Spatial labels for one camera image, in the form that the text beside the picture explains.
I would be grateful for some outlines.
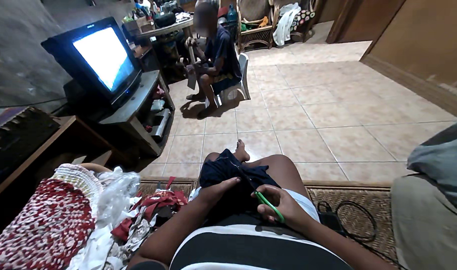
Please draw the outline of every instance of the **shorts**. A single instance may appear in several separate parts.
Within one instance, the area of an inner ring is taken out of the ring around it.
[[[218,95],[223,90],[230,88],[232,86],[236,86],[239,82],[240,81],[237,79],[230,79],[230,78],[222,79],[222,80],[212,84],[213,93],[215,95]]]
[[[189,196],[189,201],[195,199],[195,197],[198,196],[198,192],[200,191],[200,189],[201,189],[201,187],[192,190],[192,192],[190,193],[190,196]],[[302,207],[302,209],[305,212],[307,212],[307,214],[309,214],[310,217],[312,217],[314,220],[320,222],[315,205],[313,205],[313,203],[307,197],[305,197],[304,195],[301,195],[295,191],[291,191],[289,189],[284,188],[283,190],[288,192],[290,194],[290,196],[292,196],[292,198],[297,202],[297,204],[300,205],[300,207]]]

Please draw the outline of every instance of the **scissors handle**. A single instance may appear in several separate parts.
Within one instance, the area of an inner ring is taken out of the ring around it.
[[[273,206],[267,199],[265,199],[265,197],[263,196],[262,193],[258,192],[258,191],[255,191],[255,195],[257,196],[258,200],[260,203],[262,204],[266,204],[268,205],[271,209],[273,209],[273,211],[275,211],[275,213],[277,213],[278,215],[278,222],[280,223],[285,223],[285,218],[284,216],[282,216],[282,214],[280,213],[280,211],[278,211],[278,209]]]

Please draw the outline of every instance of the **ceramic tile floor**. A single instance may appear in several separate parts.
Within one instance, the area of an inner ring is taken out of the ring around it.
[[[291,44],[248,52],[251,100],[215,116],[170,85],[177,107],[162,155],[144,176],[198,177],[210,152],[235,150],[242,139],[251,161],[284,154],[303,180],[392,181],[405,175],[412,149],[449,126],[454,116],[358,62],[369,42]]]

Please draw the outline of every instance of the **blue t-shirt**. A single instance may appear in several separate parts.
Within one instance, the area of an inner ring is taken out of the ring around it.
[[[238,82],[242,80],[242,72],[240,71],[240,64],[235,53],[235,46],[230,37],[230,32],[223,26],[218,24],[217,35],[214,39],[207,38],[205,57],[209,58],[212,63],[215,63],[215,59],[223,57],[224,65],[220,70],[220,75],[231,75]]]

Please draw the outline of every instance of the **white plastic chair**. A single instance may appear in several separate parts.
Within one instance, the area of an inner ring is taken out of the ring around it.
[[[240,64],[242,80],[238,84],[223,90],[220,94],[215,96],[215,104],[217,107],[220,107],[220,105],[228,101],[234,100],[237,97],[238,89],[242,90],[246,100],[250,99],[249,88],[247,86],[247,67],[249,65],[249,57],[245,53],[240,53],[238,56],[238,63]],[[205,107],[208,107],[208,104],[208,98],[205,98]]]

